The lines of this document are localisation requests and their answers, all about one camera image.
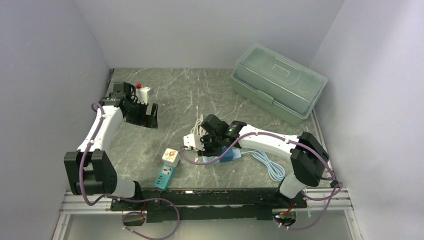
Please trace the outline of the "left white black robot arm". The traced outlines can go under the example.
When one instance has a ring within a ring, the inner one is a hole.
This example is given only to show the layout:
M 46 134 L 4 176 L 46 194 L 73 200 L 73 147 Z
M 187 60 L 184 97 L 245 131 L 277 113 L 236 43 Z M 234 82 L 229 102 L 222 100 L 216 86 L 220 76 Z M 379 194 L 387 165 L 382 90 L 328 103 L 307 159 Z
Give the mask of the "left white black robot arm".
M 122 123 L 158 128 L 158 104 L 151 87 L 117 81 L 112 92 L 92 104 L 96 118 L 86 138 L 75 151 L 64 156 L 64 166 L 74 195 L 104 195 L 124 198 L 131 210 L 144 203 L 140 184 L 118 174 L 108 152 L 118 126 Z

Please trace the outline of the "white cube socket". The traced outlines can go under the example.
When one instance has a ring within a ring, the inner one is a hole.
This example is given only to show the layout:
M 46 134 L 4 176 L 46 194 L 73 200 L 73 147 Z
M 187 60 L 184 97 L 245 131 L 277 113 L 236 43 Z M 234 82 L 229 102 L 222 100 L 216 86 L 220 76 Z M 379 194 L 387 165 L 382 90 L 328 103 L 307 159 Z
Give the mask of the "white cube socket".
M 161 159 L 165 165 L 176 167 L 180 161 L 179 151 L 171 148 L 166 148 Z

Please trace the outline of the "light blue power strip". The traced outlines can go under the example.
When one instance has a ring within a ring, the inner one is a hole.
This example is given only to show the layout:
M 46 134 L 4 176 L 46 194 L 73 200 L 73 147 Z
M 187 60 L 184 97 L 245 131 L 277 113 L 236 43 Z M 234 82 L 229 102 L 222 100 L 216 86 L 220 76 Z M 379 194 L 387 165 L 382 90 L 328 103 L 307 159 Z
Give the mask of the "light blue power strip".
M 285 168 L 282 165 L 272 161 L 264 151 L 255 149 L 242 152 L 238 148 L 233 148 L 232 150 L 234 153 L 233 160 L 240 159 L 241 157 L 246 155 L 251 155 L 253 158 L 265 165 L 265 167 L 267 168 L 268 175 L 272 181 L 281 182 L 286 177 Z M 200 162 L 200 160 L 202 160 L 203 163 L 219 163 L 219 160 L 215 161 L 215 159 L 217 158 L 217 156 L 208 157 L 197 155 L 195 157 L 195 162 Z

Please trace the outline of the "blue cube adapter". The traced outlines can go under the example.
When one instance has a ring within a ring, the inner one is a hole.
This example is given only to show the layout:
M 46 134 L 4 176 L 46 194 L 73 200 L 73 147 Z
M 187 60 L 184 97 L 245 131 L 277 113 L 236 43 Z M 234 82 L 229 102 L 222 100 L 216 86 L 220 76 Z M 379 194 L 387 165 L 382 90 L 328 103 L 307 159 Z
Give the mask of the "blue cube adapter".
M 234 152 L 232 148 L 223 146 L 221 149 L 222 158 L 219 160 L 220 163 L 227 163 L 233 161 Z

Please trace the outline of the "teal power strip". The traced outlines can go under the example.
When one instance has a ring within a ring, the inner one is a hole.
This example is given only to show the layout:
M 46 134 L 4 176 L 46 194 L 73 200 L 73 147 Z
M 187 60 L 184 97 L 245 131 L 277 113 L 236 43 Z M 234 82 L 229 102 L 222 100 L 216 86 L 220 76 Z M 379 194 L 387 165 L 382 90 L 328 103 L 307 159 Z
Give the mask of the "teal power strip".
M 190 130 L 190 134 L 198 134 L 200 136 L 206 135 L 206 131 L 201 127 L 201 123 L 204 120 L 204 115 L 200 114 L 200 117 L 196 120 L 194 126 Z M 160 170 L 154 186 L 161 190 L 166 190 L 169 183 L 171 182 L 173 173 L 176 167 L 172 167 L 163 163 L 162 169 Z

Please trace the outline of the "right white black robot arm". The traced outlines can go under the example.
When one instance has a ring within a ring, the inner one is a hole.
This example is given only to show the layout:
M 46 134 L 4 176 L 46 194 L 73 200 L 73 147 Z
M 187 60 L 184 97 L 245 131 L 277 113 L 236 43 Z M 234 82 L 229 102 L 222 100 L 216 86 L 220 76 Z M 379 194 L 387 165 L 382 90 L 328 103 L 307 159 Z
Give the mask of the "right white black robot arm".
M 281 180 L 275 194 L 276 203 L 282 208 L 289 207 L 306 187 L 317 187 L 324 172 L 331 171 L 328 153 L 309 132 L 284 135 L 237 120 L 227 124 L 214 114 L 208 115 L 200 126 L 206 131 L 200 138 L 203 147 L 199 153 L 203 156 L 217 156 L 222 147 L 227 147 L 259 150 L 289 159 L 292 173 Z

